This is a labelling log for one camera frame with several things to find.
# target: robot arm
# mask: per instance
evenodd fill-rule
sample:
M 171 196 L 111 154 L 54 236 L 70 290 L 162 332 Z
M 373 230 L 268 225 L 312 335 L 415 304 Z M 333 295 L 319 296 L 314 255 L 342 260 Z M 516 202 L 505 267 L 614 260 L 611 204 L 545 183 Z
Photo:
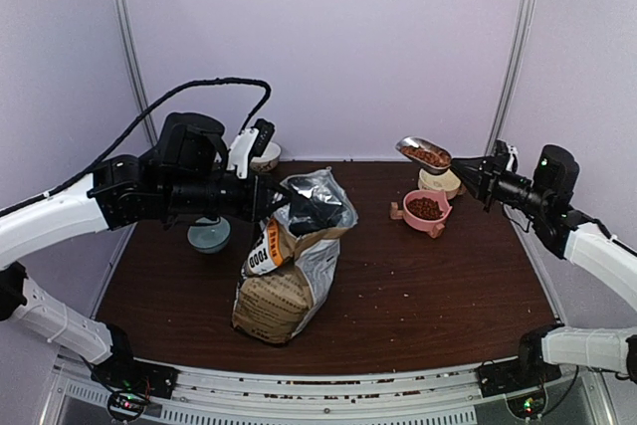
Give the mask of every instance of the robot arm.
M 570 206 L 579 173 L 573 156 L 559 146 L 545 146 L 532 180 L 517 175 L 516 166 L 515 152 L 501 141 L 492 156 L 451 162 L 451 170 L 486 210 L 493 201 L 521 210 L 549 251 L 588 271 L 637 311 L 637 253 L 600 221 Z M 637 383 L 637 327 L 546 327 L 523 337 L 520 357 L 522 369 L 568 363 L 626 374 Z
M 141 383 L 145 389 L 148 377 L 159 384 L 151 383 L 153 390 L 170 383 L 171 371 L 140 369 L 144 364 L 134 360 L 123 330 L 51 297 L 17 261 L 75 236 L 144 219 L 170 225 L 182 214 L 212 219 L 223 214 L 251 222 L 268 217 L 290 193 L 269 176 L 252 172 L 249 163 L 263 153 L 274 126 L 259 119 L 230 149 L 223 133 L 223 125 L 208 116 L 172 113 L 157 145 L 142 156 L 103 161 L 71 187 L 2 216 L 0 320 L 19 322 L 76 352 L 111 387 Z

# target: bag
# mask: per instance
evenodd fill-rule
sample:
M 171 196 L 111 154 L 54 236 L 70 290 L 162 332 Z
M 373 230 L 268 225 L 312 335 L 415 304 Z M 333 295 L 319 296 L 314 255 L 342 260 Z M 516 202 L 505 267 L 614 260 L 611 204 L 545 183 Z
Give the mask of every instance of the bag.
M 291 176 L 290 204 L 275 211 L 248 255 L 232 325 L 268 343 L 301 332 L 327 299 L 339 238 L 358 221 L 328 169 Z

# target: metal scoop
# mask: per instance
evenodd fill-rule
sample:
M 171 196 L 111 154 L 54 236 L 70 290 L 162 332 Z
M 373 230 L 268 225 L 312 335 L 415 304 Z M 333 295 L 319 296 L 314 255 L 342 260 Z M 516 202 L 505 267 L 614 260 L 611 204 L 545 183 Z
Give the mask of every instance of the metal scoop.
M 447 166 L 434 166 L 433 164 L 428 163 L 423 159 L 404 153 L 402 151 L 402 148 L 404 148 L 405 146 L 411 146 L 414 148 L 422 149 L 424 151 L 433 153 L 437 156 L 447 156 L 449 158 L 449 164 Z M 422 169 L 424 169 L 428 173 L 433 174 L 435 176 L 439 176 L 445 173 L 451 166 L 451 154 L 449 154 L 449 151 L 447 151 L 444 148 L 441 148 L 440 146 L 430 141 L 427 141 L 426 139 L 417 138 L 415 136 L 407 136 L 406 138 L 403 138 L 396 143 L 396 149 L 405 157 L 411 159 L 414 163 L 416 163 Z

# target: pink bowl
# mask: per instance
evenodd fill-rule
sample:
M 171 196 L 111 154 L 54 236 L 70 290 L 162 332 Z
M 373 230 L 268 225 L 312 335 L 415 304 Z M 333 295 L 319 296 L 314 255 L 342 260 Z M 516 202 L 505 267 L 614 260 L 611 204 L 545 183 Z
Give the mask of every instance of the pink bowl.
M 442 218 L 435 221 L 427 221 L 426 219 L 420 219 L 409 212 L 407 209 L 407 203 L 414 199 L 429 198 L 438 203 L 438 207 L 442 211 Z M 447 218 L 453 209 L 447 201 L 447 195 L 444 191 L 431 191 L 431 190 L 417 190 L 407 193 L 402 200 L 402 217 L 409 226 L 418 231 L 424 231 L 426 233 L 440 232 L 447 222 Z

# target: wooden table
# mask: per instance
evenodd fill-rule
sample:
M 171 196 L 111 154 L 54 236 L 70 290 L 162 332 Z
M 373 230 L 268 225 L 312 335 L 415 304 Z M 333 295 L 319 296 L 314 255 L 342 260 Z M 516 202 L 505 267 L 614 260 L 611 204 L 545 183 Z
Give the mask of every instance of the wooden table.
M 278 174 L 324 163 L 291 162 Z M 99 319 L 123 327 L 135 354 L 180 365 L 285 374 L 431 369 L 517 354 L 520 336 L 553 321 L 511 224 L 469 196 L 453 200 L 438 239 L 388 217 L 416 189 L 411 163 L 333 163 L 359 215 L 341 239 L 329 297 L 288 345 L 230 327 L 252 226 L 232 221 L 217 255 L 195 252 L 186 229 L 139 224 L 117 266 Z

